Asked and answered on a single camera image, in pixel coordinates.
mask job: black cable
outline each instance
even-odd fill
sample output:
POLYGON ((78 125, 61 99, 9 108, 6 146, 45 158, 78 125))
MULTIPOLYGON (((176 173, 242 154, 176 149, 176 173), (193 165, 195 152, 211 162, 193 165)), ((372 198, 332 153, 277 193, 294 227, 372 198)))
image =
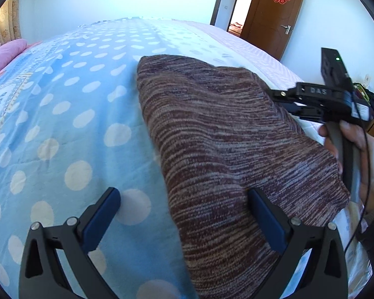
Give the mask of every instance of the black cable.
POLYGON ((369 148, 369 141, 367 139, 367 133, 366 133, 366 129, 364 127, 364 124, 363 124, 363 120, 361 118, 361 114, 360 114, 360 111, 359 111, 359 108, 357 106, 357 102, 355 101, 355 97, 354 97, 354 94, 353 92, 351 93, 351 96, 352 96, 352 100, 353 102, 355 103, 355 108, 356 108, 356 112, 357 114, 359 115, 359 120, 360 120, 360 124, 361 124, 361 128, 363 130, 363 133, 364 133, 364 138, 366 140, 366 150, 367 150, 367 169, 368 169, 368 183, 367 183, 367 195, 366 195, 366 200, 364 201, 364 208, 363 208, 363 212, 361 213, 360 215, 360 219, 359 219, 359 222, 356 226, 356 229, 352 235, 352 237, 350 238, 348 244, 346 245, 345 247, 345 251, 344 253, 346 254, 346 251, 348 250, 350 244, 352 243, 352 241, 354 240, 355 236, 356 236, 356 233, 359 231, 359 228, 361 226, 361 223, 362 223, 362 220, 364 218, 364 215, 366 213, 366 207, 367 207, 367 203, 369 201, 369 196, 370 196, 370 187, 371 187, 371 165, 370 165, 370 148, 369 148))

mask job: wooden door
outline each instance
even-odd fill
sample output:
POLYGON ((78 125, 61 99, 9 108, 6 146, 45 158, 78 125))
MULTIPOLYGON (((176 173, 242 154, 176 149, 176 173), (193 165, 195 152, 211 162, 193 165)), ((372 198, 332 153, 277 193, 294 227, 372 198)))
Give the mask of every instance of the wooden door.
POLYGON ((252 0, 241 38, 280 60, 303 0, 252 0))

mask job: screw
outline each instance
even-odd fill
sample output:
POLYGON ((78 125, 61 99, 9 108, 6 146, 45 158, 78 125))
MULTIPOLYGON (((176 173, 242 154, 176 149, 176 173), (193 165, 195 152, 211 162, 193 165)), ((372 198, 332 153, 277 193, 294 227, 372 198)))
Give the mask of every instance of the screw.
POLYGON ((336 230, 337 226, 335 223, 328 223, 328 228, 331 230, 336 230))
POLYGON ((36 229, 39 229, 40 227, 40 223, 38 221, 34 222, 32 225, 31 225, 31 229, 32 230, 36 230, 36 229))
POLYGON ((291 223, 294 226, 299 226, 301 224, 301 220, 299 218, 293 217, 293 218, 291 218, 291 223))
POLYGON ((67 225, 68 226, 74 226, 78 222, 78 218, 76 217, 70 217, 67 219, 67 225))

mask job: handle grip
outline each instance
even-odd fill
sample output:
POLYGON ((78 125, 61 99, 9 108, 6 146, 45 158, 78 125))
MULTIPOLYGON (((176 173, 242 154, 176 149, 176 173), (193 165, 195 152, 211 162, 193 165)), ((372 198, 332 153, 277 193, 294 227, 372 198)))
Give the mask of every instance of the handle grip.
POLYGON ((336 122, 325 124, 328 135, 338 150, 339 161, 343 165, 342 181, 351 194, 351 201, 360 201, 360 150, 351 141, 347 140, 336 122))

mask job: blue gripper pad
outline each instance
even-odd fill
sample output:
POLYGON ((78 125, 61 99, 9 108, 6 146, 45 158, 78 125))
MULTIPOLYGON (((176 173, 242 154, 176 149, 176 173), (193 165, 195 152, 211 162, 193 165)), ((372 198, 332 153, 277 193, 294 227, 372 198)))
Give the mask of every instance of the blue gripper pad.
POLYGON ((82 250, 84 253, 94 251, 108 229, 116 212, 120 208, 120 193, 110 188, 95 205, 89 206, 81 216, 89 220, 82 230, 82 250))
POLYGON ((287 215, 259 190, 248 191, 248 205, 271 249, 282 255, 291 230, 287 215))

